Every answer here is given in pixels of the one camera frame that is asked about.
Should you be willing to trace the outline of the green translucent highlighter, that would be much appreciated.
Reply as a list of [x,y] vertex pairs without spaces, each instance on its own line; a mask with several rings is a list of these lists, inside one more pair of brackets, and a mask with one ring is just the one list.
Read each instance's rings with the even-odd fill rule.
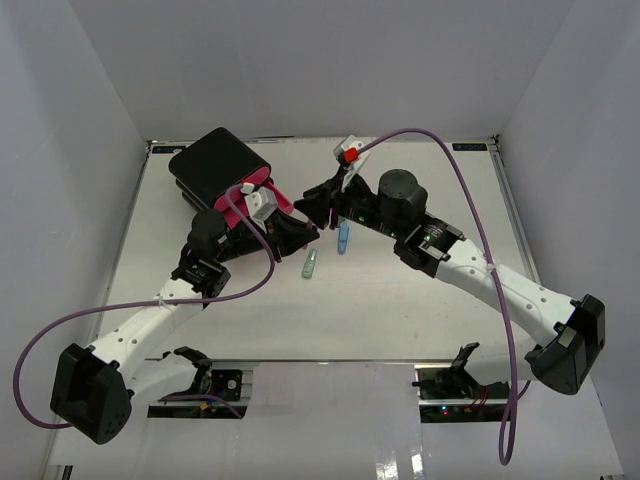
[[318,252],[316,249],[311,249],[308,252],[302,271],[301,271],[301,277],[303,279],[309,280],[313,277],[317,256],[318,256]]

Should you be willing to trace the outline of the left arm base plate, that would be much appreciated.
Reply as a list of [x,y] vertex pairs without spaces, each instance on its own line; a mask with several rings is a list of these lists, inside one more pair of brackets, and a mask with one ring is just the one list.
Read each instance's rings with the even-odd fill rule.
[[241,399],[241,370],[215,367],[204,353],[186,346],[175,349],[173,353],[184,357],[196,368],[191,386],[187,390],[176,392],[176,395],[207,394],[226,401]]

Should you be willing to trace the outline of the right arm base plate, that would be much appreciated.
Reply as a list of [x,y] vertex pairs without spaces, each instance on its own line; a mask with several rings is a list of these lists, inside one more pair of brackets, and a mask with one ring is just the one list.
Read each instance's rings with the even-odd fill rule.
[[417,367],[412,386],[418,389],[422,400],[462,400],[467,409],[479,409],[489,400],[506,400],[509,384],[494,382],[481,384],[467,371],[472,353],[478,342],[461,347],[456,357],[444,367]]

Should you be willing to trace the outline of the blue translucent highlighter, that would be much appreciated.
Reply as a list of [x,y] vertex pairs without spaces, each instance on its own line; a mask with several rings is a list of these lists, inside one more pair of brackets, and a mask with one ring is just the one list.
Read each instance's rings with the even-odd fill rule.
[[343,222],[338,229],[337,252],[339,255],[344,255],[347,250],[349,233],[349,225]]

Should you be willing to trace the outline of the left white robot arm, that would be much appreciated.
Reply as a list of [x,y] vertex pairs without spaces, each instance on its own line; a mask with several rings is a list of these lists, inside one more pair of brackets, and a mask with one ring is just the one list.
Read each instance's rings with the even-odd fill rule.
[[172,396],[212,398],[213,362],[205,354],[180,347],[152,360],[153,351],[220,299],[231,277],[226,261],[263,250],[276,262],[318,237],[316,228],[280,211],[264,228],[254,222],[230,228],[215,209],[197,213],[177,268],[153,299],[89,346],[72,344],[61,353],[52,411],[102,445],[119,434],[139,405]]

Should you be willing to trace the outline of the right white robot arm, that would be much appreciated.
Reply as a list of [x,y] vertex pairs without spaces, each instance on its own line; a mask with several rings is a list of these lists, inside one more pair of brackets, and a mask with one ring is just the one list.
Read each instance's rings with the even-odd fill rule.
[[524,359],[550,389],[575,395],[605,346],[605,305],[573,299],[490,262],[460,230],[430,215],[427,191],[402,169],[385,172],[372,191],[361,176],[339,176],[304,192],[294,206],[317,227],[351,220],[394,239],[410,268],[457,287],[509,318],[534,341]]

